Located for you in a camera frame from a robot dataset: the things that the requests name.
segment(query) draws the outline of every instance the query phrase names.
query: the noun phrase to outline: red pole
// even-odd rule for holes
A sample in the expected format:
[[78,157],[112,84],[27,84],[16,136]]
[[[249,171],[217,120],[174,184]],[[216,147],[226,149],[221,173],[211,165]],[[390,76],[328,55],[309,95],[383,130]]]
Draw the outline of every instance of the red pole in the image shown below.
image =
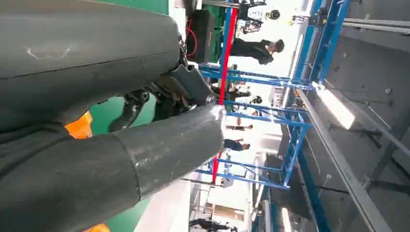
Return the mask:
[[[220,96],[219,96],[219,105],[223,105],[223,100],[225,96],[225,85],[226,85],[226,76],[228,75],[228,59],[229,59],[229,54],[231,53],[231,47],[232,47],[232,38],[234,36],[234,30],[235,30],[235,23],[236,23],[236,15],[237,15],[237,9],[233,8],[232,9],[232,15],[231,15],[231,22],[229,24],[229,32],[228,32],[228,42],[226,45],[226,53],[224,55],[224,63],[222,64],[222,82],[220,86]],[[212,183],[215,183],[217,180],[217,173],[218,173],[218,159],[220,158],[222,154],[222,151],[219,153],[219,155],[214,157],[213,160],[213,166],[212,166]]]

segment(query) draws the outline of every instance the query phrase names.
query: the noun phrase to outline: red cable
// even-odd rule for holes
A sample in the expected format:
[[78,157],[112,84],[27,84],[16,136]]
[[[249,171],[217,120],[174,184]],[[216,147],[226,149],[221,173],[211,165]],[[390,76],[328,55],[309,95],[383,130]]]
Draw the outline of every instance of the red cable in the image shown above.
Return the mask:
[[192,23],[192,19],[190,19],[190,21],[189,21],[189,23],[188,23],[188,26],[187,26],[187,38],[188,38],[188,35],[191,33],[192,36],[193,36],[193,40],[194,40],[194,42],[195,42],[195,43],[194,43],[195,46],[194,46],[193,52],[187,54],[188,57],[191,57],[193,54],[195,54],[196,49],[197,49],[197,44],[198,44],[198,41],[197,41],[196,36],[195,36],[195,33],[193,33],[193,31],[191,30],[191,23]]
[[[229,24],[229,31],[228,31],[228,42],[226,44],[226,51],[224,55],[224,62],[223,62],[223,68],[222,68],[222,83],[220,86],[220,96],[219,96],[219,105],[223,105],[223,99],[225,96],[225,83],[226,83],[226,76],[228,75],[228,59],[229,59],[229,54],[231,53],[231,47],[232,47],[232,38],[234,36],[234,27],[236,23],[236,15],[237,15],[237,9],[233,8],[232,9],[232,15],[231,15],[231,22]],[[215,156],[213,159],[213,166],[212,166],[212,183],[215,183],[217,180],[217,173],[218,173],[218,159],[221,157],[222,151],[219,153],[219,155]]]

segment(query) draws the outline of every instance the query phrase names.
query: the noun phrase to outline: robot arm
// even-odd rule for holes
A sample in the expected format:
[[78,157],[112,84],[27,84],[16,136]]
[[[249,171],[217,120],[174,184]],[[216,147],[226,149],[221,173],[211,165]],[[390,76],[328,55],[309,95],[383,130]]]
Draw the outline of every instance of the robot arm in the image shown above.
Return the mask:
[[[181,59],[171,18],[87,0],[7,0],[0,34],[5,231],[85,230],[221,149],[224,110]],[[141,89],[202,107],[84,140],[65,130],[91,105]]]

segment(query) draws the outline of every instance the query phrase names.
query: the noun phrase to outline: black shirt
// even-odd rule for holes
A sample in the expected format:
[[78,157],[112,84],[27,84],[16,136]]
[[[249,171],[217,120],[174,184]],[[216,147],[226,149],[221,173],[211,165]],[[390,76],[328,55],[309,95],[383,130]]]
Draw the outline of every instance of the black shirt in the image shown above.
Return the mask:
[[268,64],[273,61],[272,54],[266,49],[270,43],[268,40],[246,42],[242,39],[235,39],[231,48],[231,56],[252,57],[257,59],[260,64]]

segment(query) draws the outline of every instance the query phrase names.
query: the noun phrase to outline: metal rail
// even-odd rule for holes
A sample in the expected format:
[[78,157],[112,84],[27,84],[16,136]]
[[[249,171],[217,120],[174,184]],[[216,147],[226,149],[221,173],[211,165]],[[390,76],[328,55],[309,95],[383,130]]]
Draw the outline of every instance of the metal rail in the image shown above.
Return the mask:
[[381,216],[379,210],[374,205],[373,201],[364,190],[363,186],[354,176],[350,165],[347,163],[343,154],[337,147],[336,142],[327,131],[327,128],[320,121],[319,116],[314,111],[313,106],[310,104],[304,92],[298,90],[298,93],[308,110],[308,115],[316,131],[318,132],[323,146],[329,154],[330,160],[333,162],[337,171],[339,172],[343,183],[349,191],[351,198],[356,204],[369,230],[371,232],[391,232],[391,228]]
[[345,18],[344,26],[410,34],[410,21]]

